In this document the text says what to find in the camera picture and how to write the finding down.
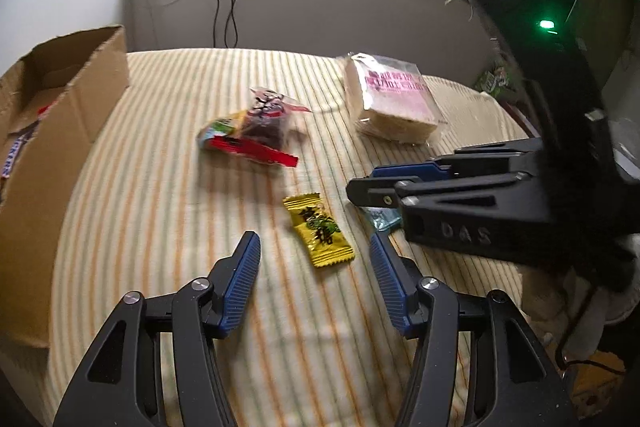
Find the yellow candy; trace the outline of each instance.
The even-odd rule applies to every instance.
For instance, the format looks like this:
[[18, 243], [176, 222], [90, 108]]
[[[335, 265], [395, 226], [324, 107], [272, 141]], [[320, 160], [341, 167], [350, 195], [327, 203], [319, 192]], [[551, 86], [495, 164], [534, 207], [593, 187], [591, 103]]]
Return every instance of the yellow candy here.
[[334, 218], [325, 209], [320, 194], [301, 194], [283, 200], [293, 227], [304, 241], [316, 266], [350, 261], [355, 257], [353, 248], [347, 243]]

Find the tablecloth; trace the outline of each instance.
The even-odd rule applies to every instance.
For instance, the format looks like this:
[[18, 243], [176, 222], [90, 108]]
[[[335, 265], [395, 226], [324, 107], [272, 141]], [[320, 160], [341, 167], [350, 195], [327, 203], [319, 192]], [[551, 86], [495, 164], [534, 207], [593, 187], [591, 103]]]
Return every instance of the tablecloth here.
[[[415, 341], [387, 317], [368, 255], [370, 228], [345, 195], [350, 178], [377, 165], [418, 162], [459, 146], [526, 137], [494, 99], [427, 77], [449, 122], [430, 148], [354, 131], [340, 60], [256, 50], [129, 54], [130, 87], [82, 170], [68, 205], [54, 270], [51, 346], [30, 362], [50, 423], [76, 366], [127, 291], [171, 293], [206, 275], [244, 230], [262, 240], [255, 288], [239, 330], [217, 342], [218, 363], [239, 426], [391, 426], [407, 385]], [[207, 121], [248, 107], [266, 86], [308, 105], [294, 117], [295, 169], [203, 153]], [[316, 269], [282, 199], [319, 191], [353, 245], [352, 263]], [[516, 303], [520, 277], [508, 263], [392, 241], [421, 272], [454, 290], [504, 289]], [[172, 348], [162, 373], [169, 423], [180, 425]], [[461, 335], [452, 425], [460, 425], [468, 377]]]

